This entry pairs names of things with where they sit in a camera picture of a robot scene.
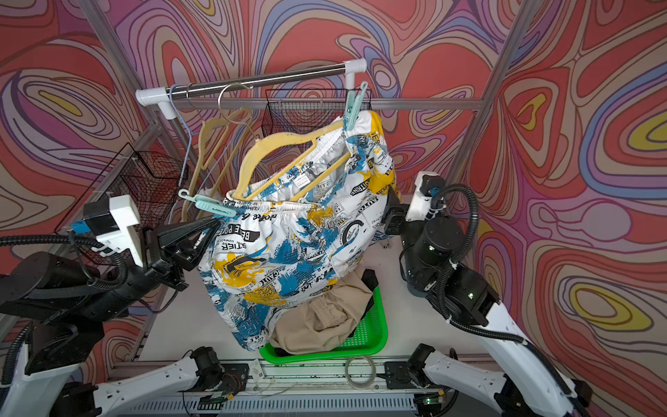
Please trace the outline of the green plastic basket tray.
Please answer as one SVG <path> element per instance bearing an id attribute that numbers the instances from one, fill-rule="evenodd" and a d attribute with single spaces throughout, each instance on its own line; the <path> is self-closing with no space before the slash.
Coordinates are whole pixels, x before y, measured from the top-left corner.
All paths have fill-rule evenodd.
<path id="1" fill-rule="evenodd" d="M 262 358 L 274 365 L 286 365 L 307 361 L 342 360 L 350 357 L 373 356 L 384 349 L 388 340 L 387 319 L 381 297 L 380 286 L 373 292 L 373 307 L 342 345 L 328 352 L 278 356 L 270 344 L 260 349 Z"/>

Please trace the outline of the beige shorts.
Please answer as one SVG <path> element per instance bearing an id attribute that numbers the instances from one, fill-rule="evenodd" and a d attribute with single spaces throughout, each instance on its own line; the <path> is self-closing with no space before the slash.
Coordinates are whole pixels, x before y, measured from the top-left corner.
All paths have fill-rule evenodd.
<path id="1" fill-rule="evenodd" d="M 323 295 L 283 314 L 269 341 L 276 354 L 328 352 L 352 337 L 373 307 L 373 293 L 361 281 L 365 270 L 358 267 Z"/>

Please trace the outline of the black shorts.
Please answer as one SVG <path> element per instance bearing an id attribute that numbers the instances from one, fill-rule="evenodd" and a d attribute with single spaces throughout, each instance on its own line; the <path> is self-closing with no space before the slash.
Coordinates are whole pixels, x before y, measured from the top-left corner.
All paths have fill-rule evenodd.
<path id="1" fill-rule="evenodd" d="M 373 293 L 379 286 L 377 276 L 373 269 L 366 269 L 362 274 L 361 281 L 366 285 L 371 293 Z"/>

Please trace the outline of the printed white blue yellow shorts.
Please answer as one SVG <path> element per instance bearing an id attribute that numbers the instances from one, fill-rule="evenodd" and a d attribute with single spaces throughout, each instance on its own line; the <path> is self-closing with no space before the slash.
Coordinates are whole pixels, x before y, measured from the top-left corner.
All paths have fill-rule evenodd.
<path id="1" fill-rule="evenodd" d="M 257 351 L 288 311 L 332 290 L 378 240 L 394 160 L 380 116 L 361 111 L 354 128 L 332 128 L 282 175 L 229 191 L 198 269 L 237 343 Z"/>

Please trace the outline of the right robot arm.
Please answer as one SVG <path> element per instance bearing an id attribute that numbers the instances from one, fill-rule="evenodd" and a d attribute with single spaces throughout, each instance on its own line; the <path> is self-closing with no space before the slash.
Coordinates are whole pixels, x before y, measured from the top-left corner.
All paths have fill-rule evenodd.
<path id="1" fill-rule="evenodd" d="M 401 238 L 401 277 L 447 324 L 480 340 L 491 372 L 421 343 L 406 363 L 416 387 L 447 387 L 502 416 L 587 416 L 592 388 L 564 376 L 519 328 L 499 293 L 463 260 L 479 228 L 479 203 L 464 184 L 426 175 L 411 203 L 388 194 L 381 223 Z"/>

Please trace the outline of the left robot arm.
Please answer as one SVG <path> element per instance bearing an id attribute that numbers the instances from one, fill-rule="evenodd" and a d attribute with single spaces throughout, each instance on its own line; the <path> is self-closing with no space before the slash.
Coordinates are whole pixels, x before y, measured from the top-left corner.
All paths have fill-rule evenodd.
<path id="1" fill-rule="evenodd" d="M 112 255 L 107 275 L 48 252 L 23 260 L 1 279 L 1 310 L 29 320 L 7 353 L 1 377 L 4 416 L 116 416 L 173 392 L 211 391 L 225 370 L 211 347 L 149 373 L 104 384 L 71 375 L 104 338 L 104 324 L 123 316 L 153 289 L 182 292 L 220 228 L 216 218 L 147 230 L 145 266 Z"/>

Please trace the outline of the green clothespin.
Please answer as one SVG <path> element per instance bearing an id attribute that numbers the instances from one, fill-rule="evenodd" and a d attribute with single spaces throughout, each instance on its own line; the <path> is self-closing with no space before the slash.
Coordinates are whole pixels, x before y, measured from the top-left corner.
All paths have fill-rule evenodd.
<path id="1" fill-rule="evenodd" d="M 368 82 L 362 82 L 359 90 L 352 89 L 347 92 L 346 107 L 342 118 L 345 132 L 351 132 L 354 129 L 367 90 Z"/>
<path id="2" fill-rule="evenodd" d="M 204 195 L 193 195 L 189 194 L 187 189 L 180 189 L 178 191 L 178 196 L 185 201 L 193 203 L 198 210 L 223 217 L 234 217 L 237 215 L 236 211 L 232 208 L 229 208 L 223 205 L 221 202 L 204 196 Z"/>

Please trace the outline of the clothes rack with steel bar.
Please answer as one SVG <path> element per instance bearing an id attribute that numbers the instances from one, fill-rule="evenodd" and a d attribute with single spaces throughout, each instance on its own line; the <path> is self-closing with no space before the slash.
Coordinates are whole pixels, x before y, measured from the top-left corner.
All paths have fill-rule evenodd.
<path id="1" fill-rule="evenodd" d="M 308 69 L 295 69 L 281 73 L 248 76 L 244 78 L 215 81 L 210 83 L 193 83 L 180 87 L 157 87 L 153 89 L 137 90 L 135 99 L 142 107 L 157 106 L 168 120 L 177 118 L 174 104 L 176 101 L 189 100 L 198 97 L 219 95 L 222 92 L 238 90 L 253 90 L 255 88 L 274 86 L 285 83 L 295 83 L 329 76 L 344 76 L 345 88 L 354 88 L 355 76 L 368 69 L 368 62 L 364 58 L 345 61 L 340 64 L 317 66 Z"/>

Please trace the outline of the clear tape roll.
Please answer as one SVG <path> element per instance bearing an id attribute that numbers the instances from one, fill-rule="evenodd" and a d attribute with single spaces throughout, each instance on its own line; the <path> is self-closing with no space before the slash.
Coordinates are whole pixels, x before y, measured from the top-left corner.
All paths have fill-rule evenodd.
<path id="1" fill-rule="evenodd" d="M 369 389 L 377 377 L 377 368 L 371 357 L 353 356 L 346 359 L 343 376 L 352 389 Z"/>

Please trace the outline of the light blue wire hanger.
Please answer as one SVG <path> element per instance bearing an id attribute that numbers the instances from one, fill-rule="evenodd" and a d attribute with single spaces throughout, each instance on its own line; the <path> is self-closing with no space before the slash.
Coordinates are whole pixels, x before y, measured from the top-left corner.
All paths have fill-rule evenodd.
<path id="1" fill-rule="evenodd" d="M 182 113 L 175 106 L 175 102 L 173 99 L 173 91 L 176 87 L 178 87 L 178 84 L 172 84 L 168 88 L 168 100 L 170 101 L 171 109 L 173 109 L 173 111 L 176 114 L 175 119 L 172 120 L 173 129 L 179 141 L 181 142 L 184 150 L 184 157 L 182 158 L 182 168 L 180 171 L 178 186 L 177 186 L 177 189 L 180 189 L 186 179 L 186 171 L 188 169 L 188 164 L 189 164 L 189 154 L 191 151 L 193 134 L 191 129 L 189 128 L 189 125 L 185 122 Z"/>

